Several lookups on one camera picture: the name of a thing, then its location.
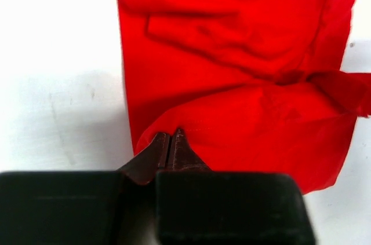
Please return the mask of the red t shirt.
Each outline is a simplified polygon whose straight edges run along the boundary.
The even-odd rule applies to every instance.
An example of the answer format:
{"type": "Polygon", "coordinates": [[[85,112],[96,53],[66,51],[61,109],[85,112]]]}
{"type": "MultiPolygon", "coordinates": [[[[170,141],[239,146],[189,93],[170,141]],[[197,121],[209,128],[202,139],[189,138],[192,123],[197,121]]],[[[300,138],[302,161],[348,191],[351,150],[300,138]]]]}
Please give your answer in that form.
{"type": "Polygon", "coordinates": [[[133,152],[183,129],[213,170],[335,184],[370,75],[340,67],[355,0],[118,0],[133,152]]]}

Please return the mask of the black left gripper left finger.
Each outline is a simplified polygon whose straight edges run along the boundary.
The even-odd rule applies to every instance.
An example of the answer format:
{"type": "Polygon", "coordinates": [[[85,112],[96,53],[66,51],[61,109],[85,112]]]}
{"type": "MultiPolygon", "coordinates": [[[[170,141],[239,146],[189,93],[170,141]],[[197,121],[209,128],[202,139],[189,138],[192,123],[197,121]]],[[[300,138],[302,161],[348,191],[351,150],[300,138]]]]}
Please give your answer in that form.
{"type": "Polygon", "coordinates": [[[137,185],[147,185],[158,169],[166,166],[171,137],[157,133],[150,144],[120,168],[120,172],[137,185]]]}

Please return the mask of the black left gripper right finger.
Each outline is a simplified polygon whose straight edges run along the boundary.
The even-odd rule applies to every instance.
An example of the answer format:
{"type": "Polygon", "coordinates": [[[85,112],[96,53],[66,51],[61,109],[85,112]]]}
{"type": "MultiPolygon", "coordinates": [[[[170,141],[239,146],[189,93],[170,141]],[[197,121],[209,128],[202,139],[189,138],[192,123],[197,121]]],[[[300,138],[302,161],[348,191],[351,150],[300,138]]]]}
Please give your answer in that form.
{"type": "Polygon", "coordinates": [[[166,168],[172,171],[211,171],[211,168],[191,149],[183,129],[172,136],[166,168]]]}

